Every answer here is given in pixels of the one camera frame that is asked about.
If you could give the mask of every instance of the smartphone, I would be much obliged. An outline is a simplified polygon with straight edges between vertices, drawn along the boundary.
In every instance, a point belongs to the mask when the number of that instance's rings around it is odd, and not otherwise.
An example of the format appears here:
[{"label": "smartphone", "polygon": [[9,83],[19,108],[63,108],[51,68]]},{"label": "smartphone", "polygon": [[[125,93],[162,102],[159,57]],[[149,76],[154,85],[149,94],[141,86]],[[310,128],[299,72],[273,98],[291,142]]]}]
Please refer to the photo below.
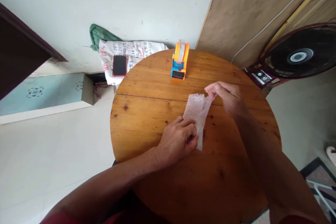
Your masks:
[{"label": "smartphone", "polygon": [[123,56],[123,55],[113,56],[112,76],[125,76],[126,67],[127,67],[126,56]]}]

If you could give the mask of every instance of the white floor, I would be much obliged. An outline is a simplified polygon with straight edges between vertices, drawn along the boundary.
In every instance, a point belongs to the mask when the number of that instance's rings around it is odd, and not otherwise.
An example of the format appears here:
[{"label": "white floor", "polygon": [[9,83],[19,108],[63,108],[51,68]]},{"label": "white floor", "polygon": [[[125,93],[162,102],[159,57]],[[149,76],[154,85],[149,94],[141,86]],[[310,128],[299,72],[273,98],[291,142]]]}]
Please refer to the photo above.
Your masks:
[{"label": "white floor", "polygon": [[[298,169],[336,143],[336,70],[285,83],[268,95],[284,153]],[[65,195],[110,167],[113,88],[94,106],[0,125],[0,224],[37,224]],[[268,213],[256,223],[267,223]]]},{"label": "white floor", "polygon": [[94,106],[0,126],[0,224],[36,224],[112,166],[113,87]]}]

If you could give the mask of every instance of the person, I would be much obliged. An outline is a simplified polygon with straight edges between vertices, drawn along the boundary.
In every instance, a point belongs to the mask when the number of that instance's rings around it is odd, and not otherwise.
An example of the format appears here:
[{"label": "person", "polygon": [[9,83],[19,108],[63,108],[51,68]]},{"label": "person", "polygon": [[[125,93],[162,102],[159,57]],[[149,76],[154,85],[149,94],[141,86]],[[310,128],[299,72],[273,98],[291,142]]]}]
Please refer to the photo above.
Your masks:
[{"label": "person", "polygon": [[[271,224],[328,223],[306,181],[281,148],[267,140],[259,122],[248,111],[239,87],[216,82],[205,91],[210,98],[219,95],[223,99],[226,112],[238,126],[251,166],[268,201]],[[197,146],[196,132],[194,120],[177,117],[164,129],[158,146],[92,177],[58,202],[41,223],[117,223],[123,211],[106,216],[110,210],[139,180],[193,151]],[[134,222],[142,221],[138,217],[126,221]],[[164,223],[165,220],[158,217],[150,222]]]}]

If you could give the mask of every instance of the white plastic bag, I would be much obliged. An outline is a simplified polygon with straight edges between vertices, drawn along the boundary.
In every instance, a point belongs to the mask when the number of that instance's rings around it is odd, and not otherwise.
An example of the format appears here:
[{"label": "white plastic bag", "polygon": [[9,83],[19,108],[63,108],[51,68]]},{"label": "white plastic bag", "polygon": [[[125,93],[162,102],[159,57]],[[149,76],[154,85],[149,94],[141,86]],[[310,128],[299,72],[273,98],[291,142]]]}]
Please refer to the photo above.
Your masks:
[{"label": "white plastic bag", "polygon": [[107,84],[118,85],[123,80],[124,76],[113,76],[113,56],[125,55],[126,56],[126,72],[129,72],[140,60],[148,57],[149,55],[167,50],[162,43],[155,43],[149,41],[104,41],[99,40],[99,55],[101,63],[105,71],[105,78]]},{"label": "white plastic bag", "polygon": [[211,106],[212,101],[215,99],[210,99],[209,96],[204,97],[204,94],[190,94],[188,97],[187,105],[185,106],[185,111],[183,118],[191,118],[196,121],[195,127],[197,129],[197,147],[196,149],[203,149],[203,129],[205,125],[205,120]]}]

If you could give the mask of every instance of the round wooden table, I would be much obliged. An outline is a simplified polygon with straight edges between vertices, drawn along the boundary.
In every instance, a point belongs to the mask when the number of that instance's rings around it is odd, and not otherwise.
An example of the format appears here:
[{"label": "round wooden table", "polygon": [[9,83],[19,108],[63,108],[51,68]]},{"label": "round wooden table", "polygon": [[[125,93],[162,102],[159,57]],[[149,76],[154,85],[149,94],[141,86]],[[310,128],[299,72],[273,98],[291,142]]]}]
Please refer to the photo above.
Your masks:
[{"label": "round wooden table", "polygon": [[[228,61],[190,50],[185,80],[171,79],[174,49],[155,53],[135,65],[114,97],[111,139],[117,163],[157,146],[164,128],[184,113],[189,94],[224,81],[240,86],[245,103],[269,141],[281,145],[273,112],[256,85]],[[206,118],[203,151],[134,188],[153,212],[171,223],[243,223],[257,217],[267,202],[250,166],[237,126],[217,97]]]}]

